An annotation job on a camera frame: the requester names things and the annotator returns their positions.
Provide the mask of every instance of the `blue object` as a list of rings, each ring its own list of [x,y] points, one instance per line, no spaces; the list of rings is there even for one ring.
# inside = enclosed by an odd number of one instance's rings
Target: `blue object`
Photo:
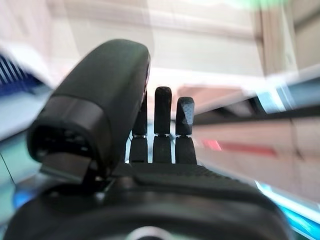
[[[41,84],[32,74],[0,54],[0,97],[18,92],[32,92],[32,88]]]

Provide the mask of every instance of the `robotic hand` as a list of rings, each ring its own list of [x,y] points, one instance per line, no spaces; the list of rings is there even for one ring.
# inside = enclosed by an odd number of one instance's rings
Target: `robotic hand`
[[[5,240],[293,239],[282,212],[259,190],[197,165],[190,97],[177,104],[171,163],[168,87],[155,92],[148,163],[149,66],[145,46],[112,40],[56,89],[27,135],[42,167],[16,188],[34,198],[17,210]]]

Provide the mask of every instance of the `black plastic casing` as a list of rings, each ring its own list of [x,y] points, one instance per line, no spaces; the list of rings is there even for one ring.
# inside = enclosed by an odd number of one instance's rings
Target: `black plastic casing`
[[[111,40],[90,52],[54,91],[30,126],[33,159],[56,152],[92,158],[103,175],[123,151],[149,76],[148,49]]]

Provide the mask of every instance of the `black robotic finger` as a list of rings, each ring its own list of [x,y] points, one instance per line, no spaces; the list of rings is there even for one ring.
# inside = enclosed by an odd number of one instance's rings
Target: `black robotic finger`
[[[192,134],[195,102],[192,97],[184,96],[176,104],[175,134],[186,136]]]
[[[154,133],[170,134],[171,89],[160,86],[154,94]]]
[[[171,89],[160,86],[154,94],[154,134],[153,163],[171,163],[170,115]]]
[[[192,97],[180,97],[176,106],[175,120],[175,163],[197,164],[192,138],[195,102]]]
[[[146,136],[147,135],[147,92],[144,95],[144,99],[140,108],[140,111],[135,119],[134,126],[132,128],[132,136]]]
[[[148,163],[148,143],[145,137],[134,137],[131,141],[130,163]]]
[[[154,164],[171,163],[171,140],[168,136],[155,136],[153,140],[152,162]]]

